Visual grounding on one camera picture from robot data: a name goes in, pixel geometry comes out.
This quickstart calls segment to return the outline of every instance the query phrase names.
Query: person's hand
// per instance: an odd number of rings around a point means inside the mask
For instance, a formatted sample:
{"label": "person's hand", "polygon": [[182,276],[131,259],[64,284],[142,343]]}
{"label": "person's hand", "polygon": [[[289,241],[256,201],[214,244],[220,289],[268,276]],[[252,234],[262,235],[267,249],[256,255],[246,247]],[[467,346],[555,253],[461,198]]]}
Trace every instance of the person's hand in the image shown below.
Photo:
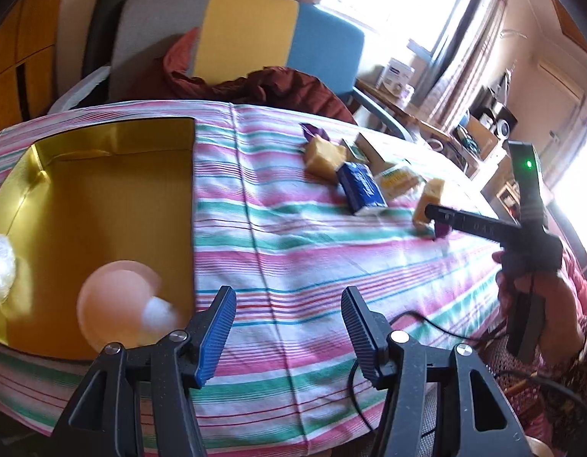
{"label": "person's hand", "polygon": [[[504,251],[493,254],[501,263]],[[562,272],[535,272],[534,292],[545,298],[545,326],[539,338],[539,349],[546,363],[554,365],[575,356],[584,345],[584,336],[577,321],[576,293],[569,279]],[[530,291],[531,274],[515,279],[518,291]],[[502,271],[496,275],[499,286],[501,314],[507,317],[513,296],[507,290],[507,280]]]}

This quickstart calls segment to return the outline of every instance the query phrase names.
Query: tablecloth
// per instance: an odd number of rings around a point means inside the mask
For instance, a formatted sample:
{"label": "tablecloth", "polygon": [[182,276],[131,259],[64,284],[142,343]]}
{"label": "tablecloth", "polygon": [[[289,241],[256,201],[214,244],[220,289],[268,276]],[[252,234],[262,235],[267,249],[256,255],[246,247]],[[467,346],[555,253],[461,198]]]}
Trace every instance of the tablecloth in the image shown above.
{"label": "tablecloth", "polygon": [[[34,141],[68,129],[141,117],[192,116],[194,262],[197,306],[228,284],[237,315],[215,377],[193,400],[203,440],[223,456],[309,455],[366,432],[346,396],[353,350],[340,294],[357,286],[387,318],[418,310],[436,323],[474,334],[494,320],[496,250],[453,232],[433,241],[411,224],[414,201],[379,216],[350,215],[344,194],[304,172],[299,123],[333,140],[358,128],[328,118],[257,106],[131,102],[37,118],[0,132],[0,184]],[[456,184],[461,208],[492,215],[469,180],[445,157],[404,141],[395,149],[425,177]],[[422,343],[457,341],[401,320]],[[86,364],[44,360],[0,345],[0,410],[49,434]],[[355,392],[377,425],[384,392],[360,374]],[[144,442],[155,453],[151,403],[142,401]]]}

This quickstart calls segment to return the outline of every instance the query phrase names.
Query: blue package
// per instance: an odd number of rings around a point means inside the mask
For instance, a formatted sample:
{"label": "blue package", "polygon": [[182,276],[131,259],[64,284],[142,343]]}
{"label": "blue package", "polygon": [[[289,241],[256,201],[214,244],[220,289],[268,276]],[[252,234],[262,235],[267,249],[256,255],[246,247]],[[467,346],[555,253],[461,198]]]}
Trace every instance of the blue package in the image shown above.
{"label": "blue package", "polygon": [[376,214],[387,208],[367,165],[346,162],[338,169],[337,175],[352,214]]}

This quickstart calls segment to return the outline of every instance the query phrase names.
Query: maroon cloth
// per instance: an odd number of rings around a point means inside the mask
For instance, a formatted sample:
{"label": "maroon cloth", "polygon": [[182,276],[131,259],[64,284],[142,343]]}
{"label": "maroon cloth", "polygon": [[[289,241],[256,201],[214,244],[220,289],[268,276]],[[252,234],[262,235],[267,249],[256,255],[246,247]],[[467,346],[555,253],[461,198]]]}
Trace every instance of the maroon cloth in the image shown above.
{"label": "maroon cloth", "polygon": [[124,100],[188,99],[272,106],[336,118],[356,125],[346,105],[319,79],[288,67],[265,67],[216,86],[188,77],[190,51],[199,29],[183,35],[163,58],[154,60]]}

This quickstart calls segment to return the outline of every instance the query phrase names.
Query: yellow sponge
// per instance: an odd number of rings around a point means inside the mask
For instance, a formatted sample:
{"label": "yellow sponge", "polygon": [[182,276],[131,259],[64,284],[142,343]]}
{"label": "yellow sponge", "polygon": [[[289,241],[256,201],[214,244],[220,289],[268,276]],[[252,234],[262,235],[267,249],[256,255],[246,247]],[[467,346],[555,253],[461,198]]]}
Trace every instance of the yellow sponge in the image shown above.
{"label": "yellow sponge", "polygon": [[416,205],[416,210],[414,210],[414,216],[411,218],[414,225],[426,225],[429,223],[429,219],[424,215],[424,209],[428,204],[438,205],[441,203],[445,183],[446,181],[441,178],[432,178],[426,183]]}
{"label": "yellow sponge", "polygon": [[336,171],[346,161],[346,147],[336,146],[320,136],[314,136],[306,145],[306,171],[337,184]]}

